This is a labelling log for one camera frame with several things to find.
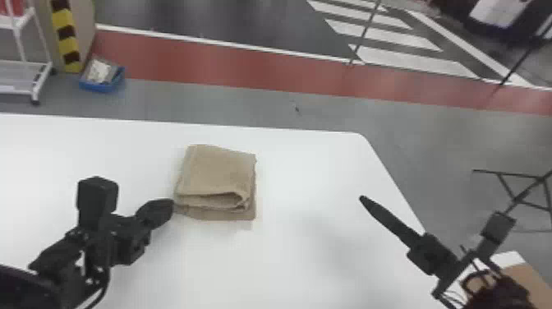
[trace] yellow black striped pole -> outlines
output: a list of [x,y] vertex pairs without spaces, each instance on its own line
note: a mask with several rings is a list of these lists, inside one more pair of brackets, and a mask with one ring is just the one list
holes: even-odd
[[50,0],[50,6],[53,28],[57,33],[57,46],[65,64],[65,71],[79,73],[82,70],[82,59],[69,0]]

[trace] beige towel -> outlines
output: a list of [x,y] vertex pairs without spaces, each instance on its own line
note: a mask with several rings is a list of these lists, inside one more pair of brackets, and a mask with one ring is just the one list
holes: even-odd
[[203,220],[253,220],[255,162],[254,154],[189,146],[175,189],[175,211]]

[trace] red floor stripe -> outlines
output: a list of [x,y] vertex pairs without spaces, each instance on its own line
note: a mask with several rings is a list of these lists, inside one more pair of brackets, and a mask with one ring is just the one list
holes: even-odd
[[552,115],[552,92],[377,66],[99,31],[92,53],[130,78]]

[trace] gray floor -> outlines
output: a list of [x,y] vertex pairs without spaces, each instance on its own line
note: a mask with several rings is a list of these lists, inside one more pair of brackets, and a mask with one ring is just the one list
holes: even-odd
[[[34,108],[27,99],[0,96],[0,112],[361,133],[425,228],[456,252],[506,203],[498,182],[472,175],[472,168],[552,168],[552,118],[534,115],[140,80],[102,95],[65,75],[47,82],[42,102]],[[518,229],[550,230],[547,216],[528,209],[515,215]],[[512,233],[502,250],[520,251],[552,283],[552,233]]]

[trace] white shelf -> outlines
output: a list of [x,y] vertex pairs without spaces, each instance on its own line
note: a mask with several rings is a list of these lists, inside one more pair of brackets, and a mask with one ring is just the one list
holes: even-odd
[[38,96],[52,63],[0,60],[0,93]]
[[16,28],[13,28],[12,25],[12,18],[5,15],[0,15],[0,29],[9,29],[9,30],[18,30],[20,31],[27,25],[27,23],[30,21],[30,18],[35,14],[35,9],[33,7],[29,7],[25,10],[25,14],[23,16],[17,16],[13,19],[16,23]]

